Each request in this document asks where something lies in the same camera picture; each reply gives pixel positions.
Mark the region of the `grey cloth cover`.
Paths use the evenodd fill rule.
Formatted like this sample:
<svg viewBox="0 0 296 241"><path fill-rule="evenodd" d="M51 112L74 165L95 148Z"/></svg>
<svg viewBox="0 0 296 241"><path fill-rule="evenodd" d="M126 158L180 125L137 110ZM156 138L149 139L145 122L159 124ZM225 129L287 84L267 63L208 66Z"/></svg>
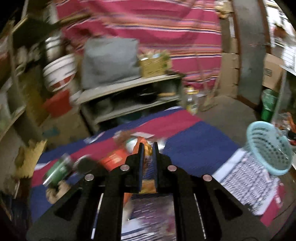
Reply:
<svg viewBox="0 0 296 241"><path fill-rule="evenodd" d="M137 51L137 39L88 39L82 60L82 88L88 90L140 78Z"/></svg>

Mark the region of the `steel pot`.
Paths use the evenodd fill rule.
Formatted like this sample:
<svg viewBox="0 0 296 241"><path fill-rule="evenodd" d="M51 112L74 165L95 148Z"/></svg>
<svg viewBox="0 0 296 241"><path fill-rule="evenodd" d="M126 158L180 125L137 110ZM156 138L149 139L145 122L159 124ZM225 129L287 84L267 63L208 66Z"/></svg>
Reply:
<svg viewBox="0 0 296 241"><path fill-rule="evenodd" d="M47 63L55 61L63 55L63 41L61 36L51 36L44 42L44 53Z"/></svg>

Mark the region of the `wooden corner shelf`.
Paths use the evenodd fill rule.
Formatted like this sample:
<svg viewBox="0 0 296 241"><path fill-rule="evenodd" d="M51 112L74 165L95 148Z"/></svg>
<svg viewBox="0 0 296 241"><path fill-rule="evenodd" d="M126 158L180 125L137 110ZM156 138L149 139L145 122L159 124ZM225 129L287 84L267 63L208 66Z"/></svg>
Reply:
<svg viewBox="0 0 296 241"><path fill-rule="evenodd" d="M39 142L42 135L36 123L29 117L28 106L20 87L19 76L16 74L16 60L13 45L14 21L9 20L1 33L1 37L8 38L8 56L10 61L11 87L7 90L8 105L14 114L11 126L25 145L31 142Z"/></svg>

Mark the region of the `orange yellow snack wrapper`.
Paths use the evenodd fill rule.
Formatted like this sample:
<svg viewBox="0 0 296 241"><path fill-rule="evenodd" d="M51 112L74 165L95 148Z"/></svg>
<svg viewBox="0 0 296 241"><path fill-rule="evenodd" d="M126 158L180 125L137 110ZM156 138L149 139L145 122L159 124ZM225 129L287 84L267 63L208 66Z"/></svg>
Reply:
<svg viewBox="0 0 296 241"><path fill-rule="evenodd" d="M132 154L138 153L140 143L144 146L144 165L143 165L143 179L142 189L140 194L155 194L156 187L153 178L149 177L152 168L152 147L148 141L143 137L137 137L137 142L132 149Z"/></svg>

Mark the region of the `black cup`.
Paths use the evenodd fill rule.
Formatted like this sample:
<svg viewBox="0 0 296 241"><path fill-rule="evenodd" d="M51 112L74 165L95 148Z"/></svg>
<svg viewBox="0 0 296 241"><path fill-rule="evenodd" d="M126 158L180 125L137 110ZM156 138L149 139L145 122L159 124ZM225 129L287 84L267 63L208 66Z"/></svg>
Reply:
<svg viewBox="0 0 296 241"><path fill-rule="evenodd" d="M97 162L90 155L84 155L78 158L73 164L73 170L81 175L86 175L97 167Z"/></svg>

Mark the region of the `white plastic bucket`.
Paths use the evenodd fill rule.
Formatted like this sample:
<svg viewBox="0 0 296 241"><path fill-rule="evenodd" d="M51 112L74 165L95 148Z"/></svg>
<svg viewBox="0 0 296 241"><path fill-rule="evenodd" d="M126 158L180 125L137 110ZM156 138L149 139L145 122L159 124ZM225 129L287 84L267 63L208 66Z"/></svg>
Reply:
<svg viewBox="0 0 296 241"><path fill-rule="evenodd" d="M43 69L45 87L49 92L55 92L65 87L77 72L74 54L68 54L51 62Z"/></svg>

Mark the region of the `striped blue red tablecloth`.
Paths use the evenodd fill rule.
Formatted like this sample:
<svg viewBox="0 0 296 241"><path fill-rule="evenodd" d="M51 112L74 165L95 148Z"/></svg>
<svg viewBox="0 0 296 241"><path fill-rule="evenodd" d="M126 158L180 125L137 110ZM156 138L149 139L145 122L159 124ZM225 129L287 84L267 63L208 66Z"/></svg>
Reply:
<svg viewBox="0 0 296 241"><path fill-rule="evenodd" d="M151 147L157 143L161 154L190 175L211 175L266 228L275 216L275 196L283 193L278 176L269 173L250 152L239 148L215 127L182 108L175 108L44 153L32 177L30 202L33 224L54 205L46 199L49 187L43 186L45 173L65 153L71 156L73 164L78 158L90 155L97 162L97 169L102 166L101 159L114 150L125 149L113 139L118 131L153 134L149 141ZM64 181L72 187L84 177L72 168ZM120 240L177 240L172 195L124 194Z"/></svg>

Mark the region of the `red striped curtain cloth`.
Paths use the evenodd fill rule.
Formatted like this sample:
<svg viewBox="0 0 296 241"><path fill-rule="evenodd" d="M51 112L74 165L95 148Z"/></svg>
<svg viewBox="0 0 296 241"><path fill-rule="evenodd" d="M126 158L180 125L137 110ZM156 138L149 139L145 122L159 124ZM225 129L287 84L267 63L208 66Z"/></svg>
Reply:
<svg viewBox="0 0 296 241"><path fill-rule="evenodd" d="M78 53L91 37L133 38L139 51L166 50L184 84L212 89L222 60L222 35L214 1L55 1L59 18L90 18L63 29Z"/></svg>

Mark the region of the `red foil wrapper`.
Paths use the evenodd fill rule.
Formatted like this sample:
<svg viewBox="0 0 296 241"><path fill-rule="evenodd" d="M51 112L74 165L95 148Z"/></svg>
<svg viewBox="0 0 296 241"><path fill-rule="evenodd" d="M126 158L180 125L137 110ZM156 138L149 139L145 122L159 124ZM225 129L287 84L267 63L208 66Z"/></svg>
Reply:
<svg viewBox="0 0 296 241"><path fill-rule="evenodd" d="M108 171L112 171L118 166L125 164L127 156L128 152L125 149L117 149L101 159L100 164Z"/></svg>

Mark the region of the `glass jar metal lid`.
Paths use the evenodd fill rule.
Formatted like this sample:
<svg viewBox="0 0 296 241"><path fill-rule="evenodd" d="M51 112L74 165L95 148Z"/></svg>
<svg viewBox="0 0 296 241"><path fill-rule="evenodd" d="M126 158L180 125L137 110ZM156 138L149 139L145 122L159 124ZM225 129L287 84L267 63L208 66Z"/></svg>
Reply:
<svg viewBox="0 0 296 241"><path fill-rule="evenodd" d="M146 154L150 155L152 153L152 147L149 141L152 137L154 135L150 133L118 131L114 134L113 139L118 146L124 147L129 154L132 154L134 150L137 153L138 144L143 143Z"/></svg>

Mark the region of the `red plastic basket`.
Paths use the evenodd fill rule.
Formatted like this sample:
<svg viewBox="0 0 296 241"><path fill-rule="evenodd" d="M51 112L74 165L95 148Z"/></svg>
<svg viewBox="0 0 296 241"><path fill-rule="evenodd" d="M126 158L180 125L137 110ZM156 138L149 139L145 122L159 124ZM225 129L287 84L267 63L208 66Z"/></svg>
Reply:
<svg viewBox="0 0 296 241"><path fill-rule="evenodd" d="M43 104L43 108L52 118L58 118L69 112L72 109L69 90L60 91L47 99Z"/></svg>

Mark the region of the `light blue laundry basket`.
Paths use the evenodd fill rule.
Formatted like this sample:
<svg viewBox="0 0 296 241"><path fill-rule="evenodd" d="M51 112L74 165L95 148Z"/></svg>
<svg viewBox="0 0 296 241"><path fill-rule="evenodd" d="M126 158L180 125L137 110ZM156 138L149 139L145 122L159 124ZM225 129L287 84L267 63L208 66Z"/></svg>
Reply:
<svg viewBox="0 0 296 241"><path fill-rule="evenodd" d="M286 174L292 166L290 142L278 128L265 121L255 121L248 126L244 149L274 176Z"/></svg>

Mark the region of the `yellow egg tray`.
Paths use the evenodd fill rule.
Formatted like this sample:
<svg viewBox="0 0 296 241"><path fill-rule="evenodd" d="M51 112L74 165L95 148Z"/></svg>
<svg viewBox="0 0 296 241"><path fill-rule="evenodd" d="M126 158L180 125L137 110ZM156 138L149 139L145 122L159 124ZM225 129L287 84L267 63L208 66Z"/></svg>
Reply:
<svg viewBox="0 0 296 241"><path fill-rule="evenodd" d="M20 147L18 155L15 159L15 174L18 179L31 178L34 173L35 166L46 149L47 140L36 142L29 140L28 147Z"/></svg>

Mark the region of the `cardboard box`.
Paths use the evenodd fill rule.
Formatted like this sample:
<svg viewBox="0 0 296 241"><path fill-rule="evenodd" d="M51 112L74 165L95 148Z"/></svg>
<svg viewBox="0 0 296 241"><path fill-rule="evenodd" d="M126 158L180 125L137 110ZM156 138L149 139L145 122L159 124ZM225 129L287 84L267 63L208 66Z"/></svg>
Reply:
<svg viewBox="0 0 296 241"><path fill-rule="evenodd" d="M262 85L275 92L280 91L281 78L283 69L281 66L284 65L284 61L272 54L266 54L264 58L263 68L263 82Z"/></svg>

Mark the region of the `crumpled brown paper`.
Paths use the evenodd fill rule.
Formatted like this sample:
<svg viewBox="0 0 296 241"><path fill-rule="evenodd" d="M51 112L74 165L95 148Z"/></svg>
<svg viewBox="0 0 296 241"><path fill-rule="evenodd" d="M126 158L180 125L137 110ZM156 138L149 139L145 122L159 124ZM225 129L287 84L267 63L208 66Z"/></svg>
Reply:
<svg viewBox="0 0 296 241"><path fill-rule="evenodd" d="M71 186L64 180L58 183L57 188L47 188L46 199L50 204L55 204L65 193L70 190Z"/></svg>

